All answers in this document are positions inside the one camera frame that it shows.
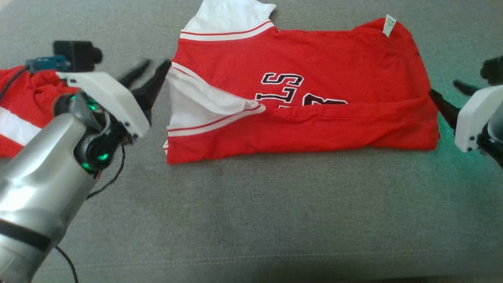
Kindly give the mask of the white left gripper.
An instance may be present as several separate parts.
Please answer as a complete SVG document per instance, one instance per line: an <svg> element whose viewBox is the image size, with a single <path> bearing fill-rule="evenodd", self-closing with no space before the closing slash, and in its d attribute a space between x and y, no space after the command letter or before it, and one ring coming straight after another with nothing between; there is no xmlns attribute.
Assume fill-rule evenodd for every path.
<svg viewBox="0 0 503 283"><path fill-rule="evenodd" d="M57 76L103 106L125 125L129 134L143 138L150 129L148 120L152 120L152 108L171 67L171 61L165 60L149 80L129 91L128 88L143 76L151 62L151 59L143 59L118 80L106 72L58 72Z"/></svg>

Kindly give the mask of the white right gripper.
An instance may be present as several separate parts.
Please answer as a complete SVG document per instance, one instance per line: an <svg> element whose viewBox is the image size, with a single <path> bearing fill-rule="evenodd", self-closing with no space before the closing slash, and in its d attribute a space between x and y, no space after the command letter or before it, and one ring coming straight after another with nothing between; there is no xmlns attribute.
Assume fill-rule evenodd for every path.
<svg viewBox="0 0 503 283"><path fill-rule="evenodd" d="M444 99L441 93L430 89L429 95L439 113L455 130L455 145L463 152L475 150L477 137L488 124L489 137L502 142L502 100L503 86L490 86L478 90L478 87L464 83L459 79L453 86L463 95L470 97L460 109Z"/></svg>

